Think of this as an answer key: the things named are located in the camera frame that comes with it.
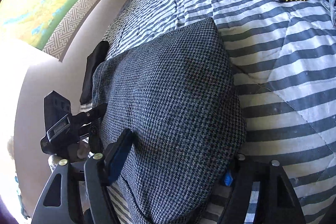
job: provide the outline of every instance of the wall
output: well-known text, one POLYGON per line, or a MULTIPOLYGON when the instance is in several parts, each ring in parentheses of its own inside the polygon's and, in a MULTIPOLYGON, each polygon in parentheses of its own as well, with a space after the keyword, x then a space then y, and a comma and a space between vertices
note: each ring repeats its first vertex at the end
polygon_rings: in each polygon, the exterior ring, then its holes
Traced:
POLYGON ((101 0, 78 31, 62 63, 33 47, 27 51, 35 63, 27 70, 18 98, 14 154, 22 197, 30 215, 50 175, 48 155, 40 147, 45 135, 43 99, 55 90, 68 98, 72 112, 78 113, 86 57, 101 41, 125 1, 101 0))

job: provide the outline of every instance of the geometric pattern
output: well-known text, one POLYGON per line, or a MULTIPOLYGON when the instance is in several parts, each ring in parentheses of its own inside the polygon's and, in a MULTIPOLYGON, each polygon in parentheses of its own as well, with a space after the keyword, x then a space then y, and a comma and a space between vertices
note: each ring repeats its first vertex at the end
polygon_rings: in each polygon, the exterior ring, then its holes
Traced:
POLYGON ((63 17, 43 48, 62 61, 79 28, 100 0, 78 0, 63 17))

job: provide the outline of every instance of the gray houndstooth garment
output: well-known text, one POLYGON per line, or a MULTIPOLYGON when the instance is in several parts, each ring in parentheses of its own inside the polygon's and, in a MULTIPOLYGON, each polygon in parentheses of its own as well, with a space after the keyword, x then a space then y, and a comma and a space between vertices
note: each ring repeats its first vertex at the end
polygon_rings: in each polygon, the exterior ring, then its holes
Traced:
POLYGON ((137 136, 118 185, 134 224, 196 223, 245 140, 229 58, 211 18, 103 62, 94 106, 108 102, 104 146, 137 136))

